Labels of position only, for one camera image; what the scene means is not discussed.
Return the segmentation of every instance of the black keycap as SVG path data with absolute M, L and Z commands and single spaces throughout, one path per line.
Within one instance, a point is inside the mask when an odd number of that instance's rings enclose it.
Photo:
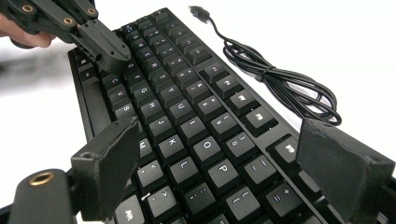
M 279 223 L 293 220 L 294 216 L 304 208 L 303 201 L 285 182 L 259 196 L 259 201 L 265 206 L 270 217 Z
M 225 100 L 230 96 L 234 95 L 236 92 L 242 90 L 242 86 L 239 82 L 235 80 L 231 75 L 222 78 L 213 85 L 213 90 Z
M 246 133 L 240 133 L 223 144 L 224 151 L 234 166 L 239 166 L 259 152 Z
M 202 81 L 197 81 L 190 85 L 183 90 L 183 93 L 191 105 L 195 105 L 211 95 L 209 89 Z
M 165 111 L 157 100 L 151 101 L 146 105 L 139 107 L 140 118 L 145 125 L 149 125 L 152 121 L 159 119 L 165 115 Z
M 166 186 L 147 198 L 153 223 L 162 223 L 178 213 L 178 205 L 172 190 Z
M 261 155 L 244 166 L 242 177 L 249 188 L 257 194 L 272 185 L 280 177 L 280 174 L 265 156 Z
M 305 171 L 300 171 L 299 173 L 294 174 L 291 178 L 293 183 L 310 202 L 313 203 L 322 196 L 317 183 L 315 183 L 311 176 L 309 176 Z
M 172 78 L 163 68 L 150 73 L 150 76 L 152 77 L 151 85 L 155 93 L 163 91 L 174 84 Z
M 214 95 L 195 105 L 195 108 L 203 122 L 208 122 L 225 112 L 225 108 Z
M 178 56 L 176 49 L 169 43 L 158 47 L 158 58 L 163 64 L 168 63 L 170 60 Z
M 201 173 L 198 172 L 191 157 L 176 162 L 169 168 L 169 171 L 171 179 L 178 189 L 186 189 L 201 179 Z
M 228 76 L 228 72 L 220 63 L 214 63 L 208 66 L 203 71 L 201 71 L 200 74 L 209 84 L 213 84 L 220 79 Z
M 186 192 L 184 194 L 184 201 L 186 202 L 189 219 L 191 221 L 198 221 L 206 218 L 206 216 L 211 215 L 217 207 L 216 199 L 206 183 L 202 183 Z
M 229 222 L 223 214 L 220 214 L 217 217 L 210 220 L 207 224 L 229 224 Z
M 200 45 L 196 42 L 194 37 L 188 37 L 186 39 L 183 39 L 177 44 L 177 48 L 180 49 L 183 54 L 186 54 L 198 47 L 200 47 Z
M 128 105 L 131 103 L 131 99 L 129 99 L 126 90 L 121 90 L 119 92 L 116 92 L 108 97 L 108 100 L 110 102 L 111 110 L 116 111 L 123 105 Z
M 209 134 L 209 131 L 198 117 L 188 120 L 177 129 L 187 147 L 192 146 Z
M 152 38 L 151 41 L 152 41 L 151 46 L 155 53 L 159 53 L 160 47 L 169 43 L 168 40 L 163 35 L 157 35 L 154 38 Z
M 178 21 L 172 21 L 169 24 L 165 25 L 163 30 L 165 31 L 165 33 L 167 35 L 170 35 L 172 32 L 174 32 L 176 29 L 178 29 L 177 28 L 178 26 L 179 26 Z
M 195 144 L 192 147 L 191 154 L 201 169 L 205 169 L 224 156 L 223 151 L 213 136 L 208 136 L 206 139 Z
M 175 83 L 181 90 L 186 89 L 188 86 L 199 81 L 198 76 L 190 68 L 175 74 L 173 78 Z
M 287 136 L 280 143 L 268 149 L 271 157 L 286 173 L 299 166 L 296 161 L 297 145 L 297 139 Z
M 154 144 L 159 144 L 161 141 L 174 135 L 175 132 L 175 129 L 166 116 L 155 120 L 148 126 L 148 134 Z
M 158 149 L 163 166 L 173 164 L 188 154 L 177 134 L 161 142 Z
M 172 105 L 166 111 L 169 119 L 175 126 L 178 126 L 195 116 L 195 113 L 187 100 L 182 100 L 177 104 Z
M 184 62 L 184 59 L 180 56 L 170 60 L 166 66 L 165 69 L 169 73 L 170 76 L 174 76 L 175 74 L 185 70 L 189 66 Z
M 171 105 L 176 104 L 184 99 L 183 94 L 178 89 L 177 85 L 173 84 L 172 86 L 166 88 L 161 91 L 158 95 L 158 99 L 165 109 L 169 108 Z
M 217 163 L 205 174 L 209 185 L 217 196 L 225 194 L 240 182 L 239 174 L 227 159 Z
M 143 38 L 137 39 L 136 41 L 132 42 L 130 45 L 130 49 L 132 53 L 137 53 L 139 50 L 146 48 L 148 44 Z
M 160 9 L 156 12 L 151 13 L 150 17 L 155 21 L 161 21 L 163 19 L 169 18 L 169 14 L 165 9 Z
M 226 100 L 226 104 L 231 108 L 236 116 L 240 117 L 256 107 L 259 103 L 248 93 L 242 90 Z
M 189 32 L 186 29 L 180 29 L 177 30 L 176 32 L 172 32 L 169 38 L 174 42 L 175 44 L 180 43 L 180 41 L 189 38 Z
M 132 99 L 138 107 L 155 100 L 155 95 L 146 80 L 141 81 L 139 85 L 134 87 Z
M 186 54 L 186 57 L 190 61 L 190 63 L 192 63 L 193 65 L 197 65 L 198 63 L 209 59 L 211 56 L 203 46 L 200 46 L 196 49 L 190 50 Z
M 120 203 L 115 213 L 118 224 L 145 224 L 148 223 L 143 216 L 142 208 L 136 195 Z
M 166 183 L 163 170 L 157 161 L 150 162 L 137 170 L 136 173 L 139 187 L 143 194 L 150 193 Z
M 150 58 L 142 63 L 143 71 L 146 75 L 154 72 L 155 70 L 163 67 L 163 65 L 158 61 L 157 58 Z
M 143 165 L 146 165 L 148 162 L 153 161 L 156 156 L 147 138 L 142 139 L 139 143 L 139 146 L 140 146 L 140 159 L 137 165 L 141 167 Z
M 238 190 L 225 203 L 232 223 L 250 223 L 262 212 L 259 202 L 248 187 Z
M 276 119 L 274 119 L 274 117 L 262 106 L 249 112 L 242 117 L 241 120 L 255 137 L 258 137 L 277 125 Z
M 212 132 L 215 139 L 220 143 L 234 136 L 235 133 L 238 133 L 239 130 L 241 130 L 239 124 L 236 123 L 228 112 L 210 121 L 210 123 L 207 124 L 207 127 L 210 132 Z
M 125 87 L 122 85 L 120 77 L 114 77 L 109 81 L 105 82 L 105 91 L 107 96 L 124 90 Z
M 79 79 L 83 85 L 97 80 L 95 68 L 87 63 L 78 69 Z
M 136 59 L 140 63 L 143 63 L 153 57 L 155 57 L 155 54 L 149 47 L 139 50 L 136 54 Z
M 127 117 L 131 117 L 135 114 L 136 112 L 134 111 L 134 107 L 132 106 L 131 103 L 124 105 L 116 109 L 116 111 L 114 111 L 114 115 L 116 116 L 116 119 L 124 119 Z

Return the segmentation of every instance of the keyboard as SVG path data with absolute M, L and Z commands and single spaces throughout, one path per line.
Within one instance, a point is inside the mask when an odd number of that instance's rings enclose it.
M 342 223 L 296 161 L 299 134 L 169 9 L 114 31 L 109 74 L 68 52 L 87 141 L 139 117 L 140 160 L 107 223 Z

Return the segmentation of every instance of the screw hole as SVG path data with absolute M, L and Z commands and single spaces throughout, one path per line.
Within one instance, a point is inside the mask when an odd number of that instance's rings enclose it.
M 33 7 L 29 6 L 29 5 L 24 5 L 22 7 L 22 10 L 25 12 L 33 12 Z
M 50 182 L 53 177 L 55 177 L 55 174 L 53 172 L 38 174 L 29 180 L 29 184 L 32 186 L 43 185 Z

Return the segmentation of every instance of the white surface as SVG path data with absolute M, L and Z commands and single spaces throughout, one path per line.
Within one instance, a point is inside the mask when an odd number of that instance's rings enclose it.
M 385 1 L 135 1 L 98 0 L 99 19 L 110 29 L 169 7 L 220 57 L 222 40 L 188 6 L 211 13 L 224 35 L 258 50 L 278 68 L 308 75 L 330 88 L 343 118 L 339 127 L 396 161 L 394 83 L 396 3 Z M 23 50 L 0 38 L 0 207 L 13 201 L 18 183 L 48 168 L 70 168 L 85 145 L 66 52 Z M 246 77 L 264 99 L 298 129 L 300 121 Z

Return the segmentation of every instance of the keycap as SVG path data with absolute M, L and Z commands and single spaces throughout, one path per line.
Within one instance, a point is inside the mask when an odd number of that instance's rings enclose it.
M 120 203 L 115 211 L 115 219 L 118 224 L 146 224 L 141 205 L 136 195 Z
M 175 126 L 195 117 L 195 112 L 192 110 L 192 107 L 187 100 L 182 100 L 177 104 L 172 105 L 166 111 L 169 115 L 169 119 Z
M 205 174 L 208 184 L 218 196 L 234 188 L 241 180 L 227 159 L 211 167 Z
M 249 188 L 256 194 L 280 178 L 275 167 L 263 155 L 246 164 L 241 173 Z
M 287 173 L 299 166 L 296 161 L 297 145 L 297 139 L 289 135 L 268 149 L 271 157 Z
M 148 162 L 153 161 L 156 157 L 154 151 L 152 150 L 151 144 L 147 138 L 144 138 L 139 143 L 140 146 L 140 160 L 138 161 L 138 166 L 141 167 L 146 165 Z
M 223 151 L 213 136 L 208 136 L 195 144 L 191 149 L 191 154 L 201 169 L 205 169 L 224 157 Z
M 184 194 L 184 201 L 192 221 L 204 219 L 217 208 L 216 199 L 206 183 L 187 191 Z
M 171 165 L 169 170 L 172 181 L 180 190 L 186 189 L 202 177 L 191 157 L 186 157 L 176 162 Z
M 149 196 L 147 202 L 153 223 L 162 223 L 179 210 L 175 196 L 168 186 Z
M 210 121 L 207 127 L 212 132 L 213 137 L 220 143 L 241 130 L 239 124 L 236 123 L 235 119 L 228 112 Z
M 200 72 L 200 74 L 209 84 L 213 84 L 220 79 L 228 76 L 227 71 L 220 63 L 214 63 L 206 67 L 203 71 Z
M 223 144 L 223 148 L 231 163 L 239 166 L 258 153 L 256 145 L 246 133 L 240 133 Z
M 226 200 L 226 209 L 233 223 L 249 223 L 262 211 L 248 187 L 243 187 Z
M 188 154 L 177 134 L 161 142 L 158 149 L 163 166 L 173 164 Z
M 203 122 L 209 122 L 225 112 L 225 108 L 214 95 L 195 105 L 195 109 Z
M 148 134 L 154 144 L 159 144 L 176 133 L 168 117 L 163 116 L 148 126 Z
M 227 76 L 217 81 L 213 85 L 213 90 L 221 97 L 221 99 L 225 100 L 235 93 L 242 90 L 242 86 L 239 82 L 235 80 L 232 76 Z
M 231 108 L 236 116 L 240 117 L 248 111 L 254 109 L 259 103 L 248 93 L 242 90 L 226 100 L 226 104 Z
M 259 201 L 275 222 L 286 223 L 304 208 L 303 201 L 286 182 L 259 196 Z
M 249 112 L 241 120 L 255 137 L 260 136 L 277 125 L 276 119 L 262 106 Z
M 137 170 L 136 173 L 139 181 L 139 187 L 143 194 L 152 192 L 166 183 L 166 178 L 163 175 L 163 170 L 161 169 L 158 161 L 150 162 Z
M 198 117 L 186 121 L 177 129 L 187 147 L 197 143 L 209 134 L 209 131 Z

